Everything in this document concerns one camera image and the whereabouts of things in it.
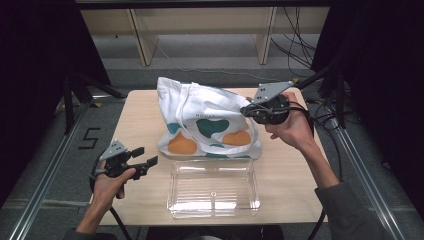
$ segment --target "gray floor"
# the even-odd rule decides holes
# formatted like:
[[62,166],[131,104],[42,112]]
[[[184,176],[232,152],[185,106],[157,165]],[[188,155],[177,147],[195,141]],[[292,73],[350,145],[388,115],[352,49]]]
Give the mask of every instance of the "gray floor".
[[[311,45],[316,45],[318,38],[318,35],[304,36]],[[290,41],[284,36],[277,35],[274,39],[282,47],[286,49],[290,47]],[[149,67],[141,66],[133,37],[103,36],[94,37],[94,40],[113,86],[124,93],[133,89],[155,89],[159,76],[218,87],[255,87],[259,82],[293,80],[297,78],[293,72],[302,76],[313,74],[312,71],[289,59],[273,44],[270,46],[267,64],[259,65],[251,35],[161,36],[159,48]],[[293,52],[303,56],[299,48],[293,49]],[[319,84],[318,81],[303,90],[305,99],[318,98]],[[103,94],[96,89],[92,89],[92,92],[94,95]],[[61,239],[68,228],[75,227],[81,220],[91,195],[87,176],[93,161],[110,142],[124,105],[124,101],[111,98],[102,98],[96,102],[102,102],[102,105],[88,107],[86,111],[83,111],[85,106],[75,107],[75,112],[83,113],[80,124],[54,176],[54,181],[48,188],[41,208],[31,223],[26,239]],[[317,110],[318,115],[324,113],[323,108],[318,108],[318,105],[311,104],[308,107],[312,113]],[[405,239],[422,239],[424,236],[422,219],[390,170],[380,165],[382,156],[366,128],[358,124],[360,119],[354,114],[349,115],[347,119],[348,133],[383,199],[395,215]],[[0,239],[8,239],[26,204],[36,191],[63,139],[64,123],[64,110],[59,104],[49,131],[40,141],[34,159],[28,164],[0,211]],[[91,130],[88,136],[98,138],[98,141],[93,149],[81,149],[80,147],[92,144],[90,141],[83,141],[89,128],[97,129]],[[335,147],[325,131],[318,128],[318,133],[329,161],[337,172]],[[345,181],[351,183],[363,204],[374,211],[349,157],[340,142],[338,145],[342,155]],[[306,239],[313,226],[314,223],[283,224],[282,228],[285,239]],[[147,227],[133,226],[128,229],[133,239],[144,239],[147,231]],[[102,226],[99,231],[115,233],[119,239],[124,239],[116,226]],[[328,225],[324,224],[316,239],[329,238]]]

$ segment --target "hand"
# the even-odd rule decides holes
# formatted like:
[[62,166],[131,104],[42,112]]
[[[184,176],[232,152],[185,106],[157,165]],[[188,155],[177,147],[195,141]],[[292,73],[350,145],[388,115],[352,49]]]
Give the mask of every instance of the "hand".
[[134,175],[135,171],[135,168],[130,168],[116,178],[110,178],[105,174],[97,176],[94,184],[93,201],[78,225],[77,232],[96,233],[103,216],[112,207],[115,196],[125,197],[124,184]]
[[[292,92],[283,92],[290,102],[298,102]],[[291,103],[290,107],[299,107]],[[265,125],[265,130],[272,133],[271,139],[280,138],[288,145],[302,151],[306,147],[315,145],[308,121],[301,111],[291,110],[284,123],[279,125]]]

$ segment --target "wooden table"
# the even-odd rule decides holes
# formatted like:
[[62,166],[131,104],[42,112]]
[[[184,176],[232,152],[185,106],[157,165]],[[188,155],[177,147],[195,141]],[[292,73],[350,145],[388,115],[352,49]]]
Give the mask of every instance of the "wooden table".
[[[255,88],[228,89],[246,97],[255,95]],[[291,88],[305,106],[298,89]],[[316,184],[302,155],[281,140],[271,140],[270,134],[259,126],[262,155],[255,160],[257,185],[261,206],[255,216],[174,219],[167,209],[171,168],[174,160],[160,153],[157,143],[166,131],[158,106],[156,90],[137,90],[128,95],[115,130],[129,150],[145,147],[145,154],[131,159],[129,164],[145,162],[158,155],[159,162],[147,176],[125,185],[125,199],[115,200],[113,207],[126,225],[219,225],[316,222],[321,204],[315,196]],[[116,225],[107,214],[102,225]]]

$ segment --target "white cloth bag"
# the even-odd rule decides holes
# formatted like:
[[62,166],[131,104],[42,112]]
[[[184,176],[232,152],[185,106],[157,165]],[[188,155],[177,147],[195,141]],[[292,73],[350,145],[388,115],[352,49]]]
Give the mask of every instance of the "white cloth bag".
[[258,126],[240,113],[250,102],[223,89],[158,79],[159,107],[168,131],[158,143],[168,156],[258,159]]

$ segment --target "person's right hand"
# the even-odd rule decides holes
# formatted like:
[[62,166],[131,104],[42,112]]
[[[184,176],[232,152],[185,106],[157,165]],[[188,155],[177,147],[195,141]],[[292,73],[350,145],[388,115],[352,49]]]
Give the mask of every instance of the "person's right hand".
[[[290,102],[298,102],[292,92],[282,93]],[[297,104],[291,103],[290,107],[297,107]],[[303,112],[290,110],[286,121],[279,125],[265,125],[265,130],[272,133],[271,139],[280,138],[288,145],[302,151],[315,144],[308,121]]]

